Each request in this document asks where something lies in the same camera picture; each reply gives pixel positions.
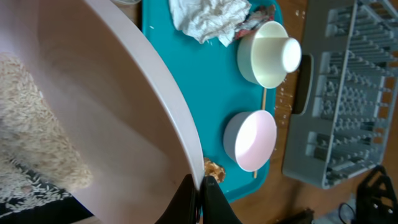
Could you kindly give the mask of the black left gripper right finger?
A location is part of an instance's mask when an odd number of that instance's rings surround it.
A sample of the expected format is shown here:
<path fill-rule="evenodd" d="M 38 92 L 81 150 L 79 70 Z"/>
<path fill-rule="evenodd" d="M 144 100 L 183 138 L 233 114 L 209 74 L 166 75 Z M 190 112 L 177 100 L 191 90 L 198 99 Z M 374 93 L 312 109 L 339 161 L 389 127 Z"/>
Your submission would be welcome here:
<path fill-rule="evenodd" d="M 203 224 L 242 224 L 213 176 L 206 176 L 201 185 Z"/>

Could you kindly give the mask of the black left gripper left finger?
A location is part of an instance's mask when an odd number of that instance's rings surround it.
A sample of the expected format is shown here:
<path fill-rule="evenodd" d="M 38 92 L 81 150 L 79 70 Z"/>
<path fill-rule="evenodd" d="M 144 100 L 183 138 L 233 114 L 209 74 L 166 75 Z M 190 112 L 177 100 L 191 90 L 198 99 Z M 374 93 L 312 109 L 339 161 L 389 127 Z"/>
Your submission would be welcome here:
<path fill-rule="evenodd" d="M 155 224 L 195 224 L 198 192 L 191 174 L 182 180 L 165 212 Z"/>

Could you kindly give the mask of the white plate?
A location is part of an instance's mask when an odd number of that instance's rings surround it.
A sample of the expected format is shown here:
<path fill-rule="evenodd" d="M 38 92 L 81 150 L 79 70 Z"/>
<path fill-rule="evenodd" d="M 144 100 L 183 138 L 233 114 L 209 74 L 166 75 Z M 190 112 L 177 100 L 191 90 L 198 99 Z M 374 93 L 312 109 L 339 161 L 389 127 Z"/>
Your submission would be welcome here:
<path fill-rule="evenodd" d="M 2 1 L 18 56 L 93 174 L 74 193 L 104 223 L 154 223 L 203 178 L 200 138 L 171 72 L 111 1 Z"/>

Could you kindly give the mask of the pile of rice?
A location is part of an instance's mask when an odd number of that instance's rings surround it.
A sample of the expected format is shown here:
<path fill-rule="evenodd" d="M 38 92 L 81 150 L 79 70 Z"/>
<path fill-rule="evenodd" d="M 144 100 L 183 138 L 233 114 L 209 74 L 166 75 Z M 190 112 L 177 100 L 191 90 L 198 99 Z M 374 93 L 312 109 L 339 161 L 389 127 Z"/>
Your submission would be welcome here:
<path fill-rule="evenodd" d="M 93 176 L 20 59 L 1 54 L 1 216 L 69 198 Z"/>

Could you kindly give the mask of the white napkin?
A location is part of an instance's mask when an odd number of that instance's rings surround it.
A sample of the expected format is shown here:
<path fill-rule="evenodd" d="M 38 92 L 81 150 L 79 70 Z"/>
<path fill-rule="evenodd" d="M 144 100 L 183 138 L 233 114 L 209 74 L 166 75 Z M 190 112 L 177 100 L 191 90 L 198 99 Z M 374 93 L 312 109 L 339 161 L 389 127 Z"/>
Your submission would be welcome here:
<path fill-rule="evenodd" d="M 245 21 L 247 0 L 169 0 L 174 27 L 200 44 L 217 38 L 225 47 L 232 43 L 236 27 Z"/>

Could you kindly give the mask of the red snack wrapper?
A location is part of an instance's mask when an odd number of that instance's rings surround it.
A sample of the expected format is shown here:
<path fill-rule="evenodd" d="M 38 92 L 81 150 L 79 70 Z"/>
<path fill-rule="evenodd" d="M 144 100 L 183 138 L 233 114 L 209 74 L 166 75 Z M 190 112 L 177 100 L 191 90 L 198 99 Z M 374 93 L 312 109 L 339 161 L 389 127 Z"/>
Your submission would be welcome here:
<path fill-rule="evenodd" d="M 248 17 L 235 28 L 234 40 L 238 40 L 245 35 L 253 33 L 258 30 L 260 26 L 268 21 L 274 20 L 276 6 L 259 6 L 254 12 L 250 13 Z"/>

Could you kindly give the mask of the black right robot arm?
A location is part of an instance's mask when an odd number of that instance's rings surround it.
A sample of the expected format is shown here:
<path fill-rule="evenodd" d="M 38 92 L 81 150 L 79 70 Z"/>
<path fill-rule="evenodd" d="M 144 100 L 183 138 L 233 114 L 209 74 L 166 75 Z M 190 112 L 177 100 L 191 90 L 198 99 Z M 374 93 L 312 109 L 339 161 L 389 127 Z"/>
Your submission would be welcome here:
<path fill-rule="evenodd" d="M 354 223 L 397 224 L 397 196 L 384 166 L 376 166 L 358 185 Z"/>

